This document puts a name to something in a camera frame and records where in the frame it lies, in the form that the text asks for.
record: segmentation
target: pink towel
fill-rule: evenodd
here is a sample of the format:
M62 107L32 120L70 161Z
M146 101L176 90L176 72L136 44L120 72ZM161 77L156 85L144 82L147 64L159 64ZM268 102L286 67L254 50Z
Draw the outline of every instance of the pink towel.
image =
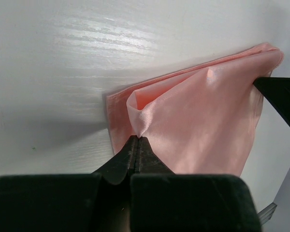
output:
M282 59L278 48L263 43L108 96L115 154L131 135L145 136L177 174L240 175L262 110L252 83Z

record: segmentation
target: white table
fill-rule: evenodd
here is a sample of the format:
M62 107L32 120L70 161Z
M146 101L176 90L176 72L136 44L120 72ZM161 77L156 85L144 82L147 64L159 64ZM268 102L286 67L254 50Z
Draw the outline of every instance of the white table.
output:
M290 77L290 0L1 0L0 175L95 170L112 156L103 93L265 41ZM265 102L242 174L258 210L289 167Z

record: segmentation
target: fabric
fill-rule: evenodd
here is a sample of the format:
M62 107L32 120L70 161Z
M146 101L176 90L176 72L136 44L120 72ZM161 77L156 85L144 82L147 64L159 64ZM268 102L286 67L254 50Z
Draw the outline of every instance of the fabric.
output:
M177 174L240 175L263 103L252 83L282 59L278 48L263 43L107 96L114 153L131 135L145 136Z

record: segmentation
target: cloth fold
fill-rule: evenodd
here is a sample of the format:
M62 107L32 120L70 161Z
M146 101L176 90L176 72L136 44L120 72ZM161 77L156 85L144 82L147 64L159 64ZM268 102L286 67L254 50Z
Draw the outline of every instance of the cloth fold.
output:
M263 43L107 96L114 153L131 135L145 136L177 174L240 175L262 110L252 83L282 59L278 48Z

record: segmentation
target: pink cloth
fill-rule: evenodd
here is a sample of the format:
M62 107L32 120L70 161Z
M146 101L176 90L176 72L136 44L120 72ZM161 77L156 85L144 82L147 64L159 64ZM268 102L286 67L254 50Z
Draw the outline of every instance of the pink cloth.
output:
M263 43L108 96L115 154L131 135L145 136L177 174L240 175L262 110L252 83L282 59L278 48Z

